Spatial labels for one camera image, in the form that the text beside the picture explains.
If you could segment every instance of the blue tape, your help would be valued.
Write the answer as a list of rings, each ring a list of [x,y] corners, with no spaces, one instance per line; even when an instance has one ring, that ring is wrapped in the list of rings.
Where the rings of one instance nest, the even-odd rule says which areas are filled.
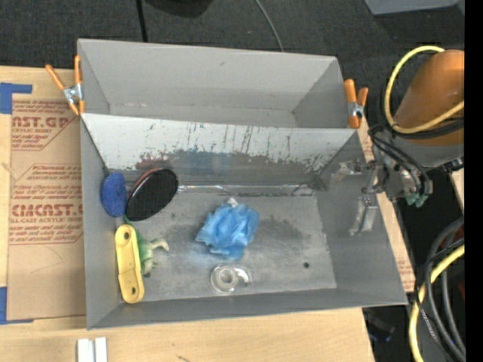
[[[31,94],[31,84],[0,83],[0,114],[12,113],[12,94]]]
[[[0,326],[2,324],[29,323],[30,319],[24,321],[7,321],[7,287],[0,287]]]

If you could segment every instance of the orange object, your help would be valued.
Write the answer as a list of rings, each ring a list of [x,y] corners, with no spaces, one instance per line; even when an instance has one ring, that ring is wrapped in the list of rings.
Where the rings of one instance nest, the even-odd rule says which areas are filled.
[[[346,89],[347,103],[352,103],[357,101],[357,96],[355,95],[355,83],[352,79],[346,79],[344,81],[344,88]]]
[[[60,79],[60,76],[55,72],[54,67],[52,65],[47,64],[45,65],[45,69],[52,77],[55,85],[61,90],[67,98],[69,102],[70,109],[74,112],[75,115],[79,115],[80,112],[85,111],[85,102],[82,99],[82,71],[81,71],[81,57],[77,55],[74,59],[74,74],[75,74],[75,86],[74,87],[67,87]],[[76,103],[74,98],[78,98],[78,109],[75,106]]]
[[[356,94],[355,83],[352,79],[344,81],[344,89],[346,91],[347,104],[349,106],[349,127],[351,129],[359,129],[361,127],[361,107],[364,107],[368,99],[369,89],[363,87]]]
[[[464,51],[446,50],[432,55],[414,76],[394,119],[401,127],[416,127],[444,114],[464,101]],[[464,115],[464,109],[437,128]],[[449,146],[464,141],[463,128],[425,140],[410,140],[428,146]]]

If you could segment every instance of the small white object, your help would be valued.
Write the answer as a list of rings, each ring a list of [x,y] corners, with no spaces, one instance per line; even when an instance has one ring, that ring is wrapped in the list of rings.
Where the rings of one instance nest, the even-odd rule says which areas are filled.
[[[78,339],[77,362],[107,362],[107,339]]]

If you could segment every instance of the orange clamp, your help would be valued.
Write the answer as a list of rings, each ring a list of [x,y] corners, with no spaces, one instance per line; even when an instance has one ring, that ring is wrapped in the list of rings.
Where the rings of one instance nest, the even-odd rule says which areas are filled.
[[[355,83],[352,79],[344,81],[344,89],[346,91],[347,105],[349,107],[349,127],[351,129],[359,129],[361,127],[362,111],[368,100],[369,89],[363,87],[358,93],[355,91]]]

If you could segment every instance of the wooden table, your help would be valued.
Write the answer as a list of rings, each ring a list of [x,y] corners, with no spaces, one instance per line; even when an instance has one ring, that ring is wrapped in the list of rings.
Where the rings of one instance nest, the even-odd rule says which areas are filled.
[[[62,70],[59,73],[66,84],[72,82],[72,71]],[[33,84],[33,95],[40,97],[58,98],[60,95],[44,69],[0,66],[0,81]],[[366,127],[363,124],[359,135],[366,157],[370,159]],[[8,143],[8,136],[2,137],[0,148],[3,146],[4,156],[0,158],[5,158],[4,141]],[[2,223],[5,225],[3,216],[10,198],[5,187],[0,198]],[[414,274],[398,219],[385,195],[379,195],[379,202],[401,279],[405,289],[411,291]],[[0,252],[0,287],[6,282],[7,232],[4,230],[0,233],[0,248],[3,249]],[[110,362],[374,361],[360,308],[108,330],[87,331],[85,328],[85,317],[44,319],[2,326],[0,360],[74,361],[77,339],[105,336]]]

